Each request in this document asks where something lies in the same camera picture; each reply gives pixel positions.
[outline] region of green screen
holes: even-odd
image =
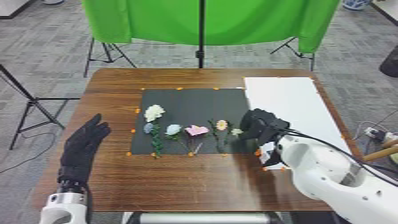
[[[312,53],[337,0],[205,0],[205,45],[237,45],[298,37]],[[131,38],[196,45],[198,0],[83,0],[92,36],[104,43]]]

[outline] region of light stand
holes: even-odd
[[[292,37],[292,38],[285,41],[285,43],[276,47],[276,49],[269,52],[269,54],[273,54],[273,53],[280,50],[282,47],[287,47],[289,50],[292,51],[294,56],[296,56],[298,58],[305,58],[305,59],[308,59],[308,61],[310,61],[308,68],[310,68],[310,71],[314,71],[314,53],[312,53],[312,56],[310,56],[310,57],[305,57],[303,54],[298,53],[298,52],[294,51],[294,49],[292,49],[291,46],[289,46],[289,42],[291,42],[294,39],[296,39],[296,37]]]
[[[84,69],[83,69],[83,78],[86,78],[86,72],[88,72],[88,67],[90,67],[90,62],[92,61],[100,61],[104,63],[113,63],[116,61],[118,58],[124,58],[129,65],[132,66],[132,68],[136,68],[127,56],[124,55],[118,47],[115,46],[115,44],[104,44],[100,43],[102,45],[102,51],[104,51],[104,55],[106,55],[106,60],[99,60],[99,59],[93,59],[90,58],[90,55],[92,55],[92,49],[93,49],[93,38],[90,38],[90,48],[88,48],[88,55],[86,55],[86,62],[84,62]],[[109,50],[116,50],[116,52],[120,53],[120,56],[113,59],[111,56],[109,56]]]
[[[8,146],[8,150],[12,150],[13,148],[13,144],[15,144],[15,139],[17,139],[17,136],[19,134],[35,129],[37,127],[40,127],[42,125],[45,124],[56,124],[58,127],[63,129],[63,125],[60,124],[56,118],[58,118],[58,114],[60,114],[60,111],[65,107],[65,104],[67,104],[67,101],[69,100],[79,100],[79,98],[38,98],[38,97],[33,97],[26,91],[26,89],[22,88],[21,86],[21,83],[17,82],[13,76],[10,75],[6,69],[3,68],[3,65],[0,64],[0,71],[5,75],[5,77],[0,75],[0,78],[3,79],[5,83],[10,85],[10,87],[13,88],[13,90],[19,92],[21,96],[28,99],[28,102],[26,102],[26,107],[24,107],[24,111],[22,111],[22,116],[21,116],[21,121],[19,121],[19,124],[17,124],[17,129],[15,129],[15,133],[13,133],[13,137],[12,137],[12,142],[10,142],[10,146]],[[51,113],[47,112],[45,108],[42,107],[40,105],[40,101],[56,101],[56,100],[61,100],[63,103],[60,105],[60,108],[56,110],[56,113],[54,115],[51,115]],[[31,125],[29,127],[24,127],[22,128],[22,124],[24,124],[24,120],[26,120],[26,116],[28,116],[28,111],[29,111],[29,107],[35,107],[42,113],[42,115],[45,116],[47,118],[47,121],[44,121],[42,123]]]
[[[204,24],[205,24],[205,0],[198,0],[198,50],[195,58],[198,59],[198,68],[204,65]]]

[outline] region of white flower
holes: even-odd
[[[161,113],[164,112],[163,108],[159,107],[159,105],[152,105],[147,107],[145,109],[145,122],[154,121],[159,117],[161,117]]]
[[[232,133],[232,136],[237,136],[243,133],[243,131],[237,128],[234,128],[230,133]]]
[[[177,132],[180,131],[180,125],[177,124],[170,124],[164,130],[164,134],[166,135],[175,135]]]

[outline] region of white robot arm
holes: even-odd
[[[67,224],[86,224],[86,197],[81,193],[54,193],[47,197],[45,207],[40,210],[38,224],[53,224],[70,217]]]
[[[255,109],[246,112],[239,138],[275,142],[262,166],[282,162],[299,193],[321,200],[351,224],[398,223],[398,182],[330,143],[294,132],[289,123]]]
[[[301,194],[328,204],[349,223],[395,224],[395,186],[315,140],[285,135],[278,145],[280,159],[291,168],[292,184]],[[395,183],[371,167],[367,169]]]

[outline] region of black glove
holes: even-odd
[[[93,155],[102,138],[109,134],[108,123],[100,123],[97,114],[65,140],[63,154],[60,157],[58,182],[77,181],[86,184]]]
[[[273,113],[268,113],[260,109],[248,110],[239,121],[239,139],[257,139],[257,144],[262,146],[264,143],[276,140],[280,130],[289,128],[289,122],[276,119]]]

